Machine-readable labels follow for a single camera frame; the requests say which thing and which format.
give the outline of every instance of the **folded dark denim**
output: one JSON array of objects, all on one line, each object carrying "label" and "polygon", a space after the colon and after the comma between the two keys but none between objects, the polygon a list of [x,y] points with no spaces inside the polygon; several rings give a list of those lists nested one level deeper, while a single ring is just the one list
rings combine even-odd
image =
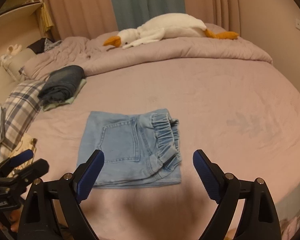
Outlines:
[{"label": "folded dark denim", "polygon": [[38,98],[44,106],[64,102],[74,95],[82,78],[83,68],[77,65],[56,70],[50,74]]}]

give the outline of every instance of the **stuffed goose plush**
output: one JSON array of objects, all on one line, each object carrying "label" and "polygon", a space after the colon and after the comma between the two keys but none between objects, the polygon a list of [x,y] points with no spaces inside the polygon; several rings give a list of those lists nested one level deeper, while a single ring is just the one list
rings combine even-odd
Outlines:
[{"label": "stuffed goose plush", "polygon": [[238,37],[235,32],[215,34],[208,30],[203,21],[185,13],[168,13],[154,17],[136,29],[126,29],[107,39],[103,46],[113,45],[127,49],[162,39],[177,37],[208,37],[231,39]]}]

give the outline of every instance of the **blue gripper pad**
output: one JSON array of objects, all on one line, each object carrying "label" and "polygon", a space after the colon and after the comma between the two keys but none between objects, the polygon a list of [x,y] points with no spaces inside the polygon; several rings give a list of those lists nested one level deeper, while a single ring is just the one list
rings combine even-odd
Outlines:
[{"label": "blue gripper pad", "polygon": [[17,156],[14,156],[10,159],[9,166],[11,168],[16,168],[20,166],[21,164],[25,163],[26,161],[29,161],[33,158],[33,151],[28,149],[24,152],[18,154]]},{"label": "blue gripper pad", "polygon": [[105,163],[105,155],[102,151],[96,150],[98,153],[93,153],[93,155],[86,162],[88,166],[85,168],[85,172],[82,174],[81,179],[77,185],[77,201],[80,203],[82,200],[88,198],[93,185],[95,184],[97,177]]},{"label": "blue gripper pad", "polygon": [[199,150],[196,150],[193,153],[193,165],[209,195],[209,198],[215,200],[216,203],[219,204],[221,201],[220,184],[211,168],[212,163],[208,157],[206,158],[207,160],[203,158]]}]

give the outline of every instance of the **wooden shelf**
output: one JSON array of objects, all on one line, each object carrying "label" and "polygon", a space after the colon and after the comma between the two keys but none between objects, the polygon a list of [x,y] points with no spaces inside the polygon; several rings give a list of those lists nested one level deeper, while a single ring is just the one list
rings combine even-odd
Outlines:
[{"label": "wooden shelf", "polygon": [[0,15],[0,27],[12,22],[18,18],[30,16],[33,14],[40,6],[42,5],[41,2],[33,3],[25,6],[21,6],[17,9],[11,10]]}]

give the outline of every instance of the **back pocket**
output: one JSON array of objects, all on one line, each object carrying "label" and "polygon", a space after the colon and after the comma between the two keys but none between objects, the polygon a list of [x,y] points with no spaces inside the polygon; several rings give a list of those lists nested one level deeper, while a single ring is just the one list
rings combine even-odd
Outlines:
[{"label": "back pocket", "polygon": [[105,125],[97,149],[105,154],[105,163],[139,161],[137,119]]}]

